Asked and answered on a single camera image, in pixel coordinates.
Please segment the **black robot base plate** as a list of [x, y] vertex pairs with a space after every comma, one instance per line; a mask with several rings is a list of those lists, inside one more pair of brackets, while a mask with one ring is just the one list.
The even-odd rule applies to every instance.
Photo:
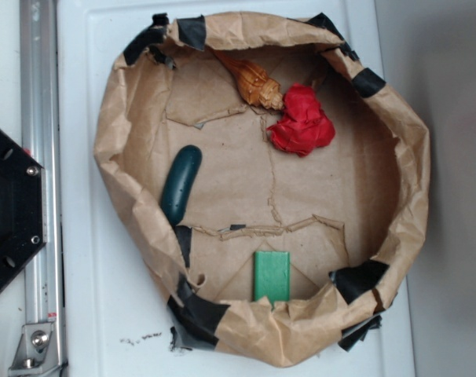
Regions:
[[44, 173], [0, 129], [0, 294], [46, 244]]

